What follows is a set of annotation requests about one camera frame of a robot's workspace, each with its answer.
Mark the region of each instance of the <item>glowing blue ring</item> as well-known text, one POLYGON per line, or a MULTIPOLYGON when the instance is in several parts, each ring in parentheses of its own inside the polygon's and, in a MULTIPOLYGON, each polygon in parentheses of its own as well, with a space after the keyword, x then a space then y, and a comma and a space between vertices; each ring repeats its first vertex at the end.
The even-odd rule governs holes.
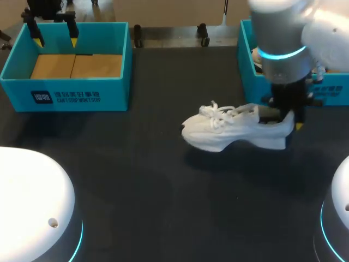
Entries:
POLYGON ((72 260, 75 258, 76 254, 77 254, 77 251, 79 250, 80 245, 81 245, 82 234, 83 234, 83 222, 81 221, 81 235, 80 235, 80 240, 79 240, 79 243, 77 244, 77 247, 76 247, 76 249, 75 249, 75 252, 74 252, 73 256, 71 257, 71 259, 69 259, 68 262, 72 262, 72 260))
POLYGON ((326 242, 327 242, 329 248, 330 248, 330 249, 332 250, 332 252, 336 255, 336 257, 337 257, 340 261, 345 262, 344 259, 341 258, 341 257, 337 254, 337 252, 334 250, 334 248, 331 246, 331 244, 329 243, 329 241, 328 241, 328 239, 327 239, 327 237, 326 237, 325 231, 323 230, 323 225, 322 225, 322 208, 323 208, 323 204, 322 204, 322 206, 321 206, 321 212, 320 212, 320 224, 321 224, 322 234, 323 234, 323 236, 324 236, 324 238, 325 238, 325 240, 326 240, 326 242))
POLYGON ((286 55, 270 55, 268 53, 263 52, 262 50, 260 50, 258 48, 258 53, 260 54, 261 57, 265 58, 265 59, 270 59, 270 60, 282 60, 282 59, 287 59, 290 58, 292 56, 295 56, 297 54, 299 54, 300 52, 302 52, 306 47, 302 47, 301 49, 293 52, 293 53, 288 53, 286 55))

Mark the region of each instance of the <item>teal plastic bin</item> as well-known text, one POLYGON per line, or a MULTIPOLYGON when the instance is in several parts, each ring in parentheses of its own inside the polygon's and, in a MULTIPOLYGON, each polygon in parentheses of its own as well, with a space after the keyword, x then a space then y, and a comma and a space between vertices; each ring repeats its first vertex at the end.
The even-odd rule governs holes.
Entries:
POLYGON ((38 24, 45 46, 30 38, 27 25, 14 44, 0 82, 17 112, 126 111, 132 67, 128 23, 77 23, 73 48, 66 23, 38 24), (123 55, 119 78, 30 79, 39 54, 123 55))
MULTIPOLYGON (((246 100, 261 103, 261 98, 270 94, 270 82, 256 73, 251 50, 257 47, 251 20, 240 22, 237 58, 246 100)), ((325 74, 321 84, 312 85, 311 92, 323 105, 349 105, 349 74, 325 74)))

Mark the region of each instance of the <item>dark tabletop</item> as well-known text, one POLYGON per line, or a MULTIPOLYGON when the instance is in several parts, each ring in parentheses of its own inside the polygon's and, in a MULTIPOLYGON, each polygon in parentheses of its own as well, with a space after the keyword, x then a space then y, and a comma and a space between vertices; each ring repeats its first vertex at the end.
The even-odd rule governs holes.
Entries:
POLYGON ((349 109, 311 108, 284 151, 187 145, 200 105, 245 103, 234 47, 134 50, 128 112, 17 114, 0 93, 2 146, 56 160, 83 212, 85 261, 307 261, 349 109))

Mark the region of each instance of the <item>white robotic arm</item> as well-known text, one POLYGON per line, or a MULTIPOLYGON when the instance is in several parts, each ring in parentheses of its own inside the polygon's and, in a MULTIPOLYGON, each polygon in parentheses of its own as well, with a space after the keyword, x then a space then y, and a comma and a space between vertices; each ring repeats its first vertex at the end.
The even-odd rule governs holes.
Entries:
POLYGON ((269 105, 285 115, 293 110, 296 121, 304 122, 304 107, 321 104, 308 93, 313 67, 349 72, 348 0, 249 0, 249 5, 263 72, 272 84, 269 105))
POLYGON ((349 72, 349 18, 321 6, 310 8, 302 43, 313 58, 332 70, 349 72))

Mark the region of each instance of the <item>sneaker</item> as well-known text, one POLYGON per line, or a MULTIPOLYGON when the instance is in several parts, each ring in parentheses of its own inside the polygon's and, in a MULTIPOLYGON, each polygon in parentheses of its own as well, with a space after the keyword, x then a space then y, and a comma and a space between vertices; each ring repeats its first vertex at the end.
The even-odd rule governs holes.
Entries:
POLYGON ((209 152, 220 152, 237 140, 261 148, 285 149, 286 137, 294 129, 294 113, 290 111, 281 122, 261 122, 268 119, 270 110, 274 109, 256 104, 218 108, 212 102, 182 124, 182 136, 191 146, 209 152))

